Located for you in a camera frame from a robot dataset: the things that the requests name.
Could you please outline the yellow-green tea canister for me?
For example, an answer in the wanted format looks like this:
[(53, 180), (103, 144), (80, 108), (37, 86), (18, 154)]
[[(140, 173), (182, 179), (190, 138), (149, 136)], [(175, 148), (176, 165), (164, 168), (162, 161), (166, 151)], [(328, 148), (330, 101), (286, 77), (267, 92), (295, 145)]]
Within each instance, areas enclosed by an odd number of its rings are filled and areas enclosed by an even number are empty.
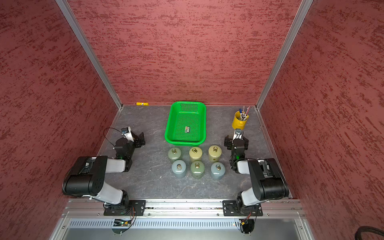
[(222, 155), (222, 149), (218, 145), (212, 145), (209, 147), (209, 161), (211, 163), (218, 162), (220, 160), (220, 157)]

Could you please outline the grey-green tea canister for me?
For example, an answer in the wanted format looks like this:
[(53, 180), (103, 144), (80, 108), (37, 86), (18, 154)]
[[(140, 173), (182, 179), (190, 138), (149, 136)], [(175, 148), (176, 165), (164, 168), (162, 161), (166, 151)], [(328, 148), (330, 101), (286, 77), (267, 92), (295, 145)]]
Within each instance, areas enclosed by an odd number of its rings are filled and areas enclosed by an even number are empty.
[(215, 181), (219, 181), (226, 173), (225, 166), (220, 162), (215, 162), (211, 166), (211, 177)]
[(205, 173), (205, 165), (201, 161), (194, 161), (191, 163), (192, 177), (195, 179), (201, 179)]

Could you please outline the green tea canister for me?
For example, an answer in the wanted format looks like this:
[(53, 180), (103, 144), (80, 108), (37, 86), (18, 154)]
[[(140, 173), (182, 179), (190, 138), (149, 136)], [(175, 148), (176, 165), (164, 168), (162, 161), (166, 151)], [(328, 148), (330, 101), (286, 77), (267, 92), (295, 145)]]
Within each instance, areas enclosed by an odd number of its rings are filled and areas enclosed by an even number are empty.
[(170, 162), (173, 164), (176, 160), (180, 160), (181, 159), (181, 156), (182, 156), (182, 151), (180, 148), (177, 148), (177, 147), (174, 147), (174, 148), (171, 148), (169, 151), (168, 151), (168, 158), (170, 160)]

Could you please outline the beige tea canister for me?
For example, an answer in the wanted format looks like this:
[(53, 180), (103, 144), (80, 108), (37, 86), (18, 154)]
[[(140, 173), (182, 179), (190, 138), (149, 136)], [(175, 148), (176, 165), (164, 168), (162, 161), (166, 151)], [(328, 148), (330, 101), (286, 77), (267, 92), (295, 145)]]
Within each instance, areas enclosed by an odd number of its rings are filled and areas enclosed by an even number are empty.
[(203, 156), (203, 151), (199, 147), (192, 147), (189, 151), (189, 156), (191, 162), (200, 161)]

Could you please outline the grey-green tea canister front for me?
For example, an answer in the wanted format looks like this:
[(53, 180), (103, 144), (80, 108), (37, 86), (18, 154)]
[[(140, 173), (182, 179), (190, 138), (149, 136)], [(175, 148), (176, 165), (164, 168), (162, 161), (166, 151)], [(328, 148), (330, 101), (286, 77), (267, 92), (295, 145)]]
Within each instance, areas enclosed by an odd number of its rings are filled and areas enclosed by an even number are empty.
[(201, 179), (205, 173), (205, 165), (201, 161), (194, 161), (191, 163), (192, 177), (195, 179)]

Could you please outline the grey tea canister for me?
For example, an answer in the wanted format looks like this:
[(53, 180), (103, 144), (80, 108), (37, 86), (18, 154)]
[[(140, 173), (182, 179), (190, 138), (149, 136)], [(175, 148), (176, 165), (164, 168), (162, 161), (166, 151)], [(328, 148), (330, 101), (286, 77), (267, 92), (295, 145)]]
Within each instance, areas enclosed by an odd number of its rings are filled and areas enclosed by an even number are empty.
[(172, 172), (178, 179), (184, 178), (187, 173), (187, 165), (183, 160), (176, 160), (172, 163)]

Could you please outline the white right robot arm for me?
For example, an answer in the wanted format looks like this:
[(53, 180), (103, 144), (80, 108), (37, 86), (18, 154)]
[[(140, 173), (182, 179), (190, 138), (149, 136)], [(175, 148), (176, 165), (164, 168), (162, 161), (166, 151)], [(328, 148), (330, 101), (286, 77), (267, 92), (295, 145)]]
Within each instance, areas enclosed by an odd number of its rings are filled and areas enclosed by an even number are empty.
[(231, 151), (230, 166), (237, 174), (248, 175), (251, 187), (238, 194), (236, 211), (244, 215), (261, 203), (287, 198), (289, 187), (283, 173), (274, 158), (247, 158), (249, 140), (242, 137), (225, 137), (224, 146)]

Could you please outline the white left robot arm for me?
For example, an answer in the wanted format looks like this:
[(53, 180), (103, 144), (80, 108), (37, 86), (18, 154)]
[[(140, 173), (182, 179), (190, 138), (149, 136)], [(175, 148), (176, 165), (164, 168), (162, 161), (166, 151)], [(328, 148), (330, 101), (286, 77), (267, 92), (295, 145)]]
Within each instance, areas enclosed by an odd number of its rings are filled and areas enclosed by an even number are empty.
[(115, 158), (108, 156), (79, 157), (68, 171), (62, 185), (66, 196), (89, 197), (103, 202), (111, 211), (132, 209), (126, 191), (105, 182), (107, 173), (126, 173), (132, 167), (135, 149), (146, 144), (144, 133), (136, 135), (129, 127), (122, 129), (122, 137), (114, 145)]

